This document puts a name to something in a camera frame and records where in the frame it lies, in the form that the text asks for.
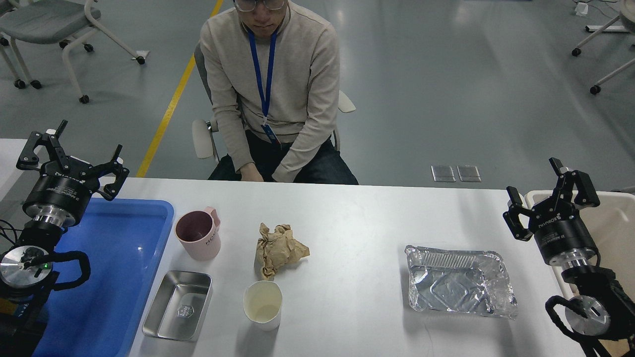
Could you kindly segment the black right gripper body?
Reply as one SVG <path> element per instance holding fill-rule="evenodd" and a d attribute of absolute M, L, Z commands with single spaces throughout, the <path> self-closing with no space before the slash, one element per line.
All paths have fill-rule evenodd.
<path fill-rule="evenodd" d="M 565 253 L 573 252 L 587 259 L 598 254 L 598 248 L 581 217 L 553 212 L 531 213 L 530 231 L 545 264 L 562 265 Z"/>

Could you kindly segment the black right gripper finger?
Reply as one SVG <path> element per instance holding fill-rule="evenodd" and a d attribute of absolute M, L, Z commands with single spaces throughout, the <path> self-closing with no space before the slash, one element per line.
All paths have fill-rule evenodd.
<path fill-rule="evenodd" d="M 538 213 L 523 205 L 521 195 L 517 188 L 507 186 L 506 192 L 508 193 L 510 204 L 508 205 L 508 210 L 503 213 L 502 217 L 516 240 L 529 241 L 531 237 L 533 237 L 534 231 L 522 225 L 519 217 L 520 215 L 524 215 L 529 219 L 537 219 Z"/>
<path fill-rule="evenodd" d="M 601 205 L 590 176 L 585 172 L 571 171 L 558 158 L 549 158 L 558 176 L 548 207 L 556 213 L 578 213 L 580 210 Z"/>

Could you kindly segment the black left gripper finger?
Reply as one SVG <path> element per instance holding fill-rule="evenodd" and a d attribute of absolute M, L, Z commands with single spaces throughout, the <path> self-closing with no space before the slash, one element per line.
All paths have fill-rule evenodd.
<path fill-rule="evenodd" d="M 114 198 L 119 194 L 129 175 L 129 169 L 124 167 L 123 164 L 119 161 L 122 149 L 123 146 L 118 145 L 114 151 L 113 158 L 109 162 L 99 164 L 94 167 L 95 176 L 97 177 L 97 179 L 104 177 L 107 174 L 114 174 L 115 179 L 113 183 L 104 185 L 102 189 L 99 189 L 97 191 L 107 201 L 114 200 Z"/>
<path fill-rule="evenodd" d="M 23 171 L 38 171 L 40 158 L 35 151 L 36 148 L 43 146 L 48 152 L 49 159 L 57 162 L 63 172 L 68 172 L 68 158 L 61 147 L 61 143 L 59 142 L 59 136 L 61 136 L 67 124 L 67 120 L 62 120 L 59 127 L 55 129 L 52 134 L 48 132 L 40 133 L 38 131 L 32 131 L 29 138 L 27 138 L 27 142 L 23 147 L 20 156 L 18 157 L 16 168 Z"/>

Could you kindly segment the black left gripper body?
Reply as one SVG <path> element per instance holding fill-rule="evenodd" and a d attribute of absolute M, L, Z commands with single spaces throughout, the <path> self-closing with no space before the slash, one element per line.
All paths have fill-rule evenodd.
<path fill-rule="evenodd" d="M 75 226 L 81 222 L 89 200 L 100 188 L 102 172 L 85 161 L 70 157 L 69 171 L 57 161 L 49 161 L 39 169 L 38 158 L 23 157 L 23 170 L 35 170 L 40 177 L 22 206 L 25 214 L 34 221 L 43 221 L 60 228 Z"/>

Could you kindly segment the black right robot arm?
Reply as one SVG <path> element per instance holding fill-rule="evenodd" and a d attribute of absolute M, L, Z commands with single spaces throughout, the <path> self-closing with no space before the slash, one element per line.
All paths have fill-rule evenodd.
<path fill-rule="evenodd" d="M 545 308 L 565 336 L 576 341 L 587 357 L 608 357 L 603 340 L 626 340 L 627 357 L 634 355 L 634 302 L 612 269 L 601 267 L 601 254 L 580 217 L 580 211 L 600 205 L 590 177 L 571 171 L 560 160 L 549 163 L 558 177 L 551 196 L 526 208 L 518 190 L 507 187 L 510 202 L 502 217 L 513 237 L 531 238 L 546 264 L 562 269 L 562 278 L 578 289 L 572 298 L 551 296 Z"/>

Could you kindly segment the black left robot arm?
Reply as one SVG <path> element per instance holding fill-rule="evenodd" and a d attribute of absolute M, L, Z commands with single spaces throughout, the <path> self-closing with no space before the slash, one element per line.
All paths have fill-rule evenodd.
<path fill-rule="evenodd" d="M 120 162 L 122 145 L 99 165 L 67 155 L 59 142 L 66 125 L 62 120 L 56 129 L 33 131 L 16 163 L 39 178 L 22 206 L 30 221 L 1 255 L 1 298 L 17 305 L 16 312 L 1 314 L 3 357 L 33 355 L 46 329 L 38 318 L 50 293 L 89 279 L 86 253 L 55 248 L 68 228 L 81 222 L 93 194 L 113 200 L 129 175 Z"/>

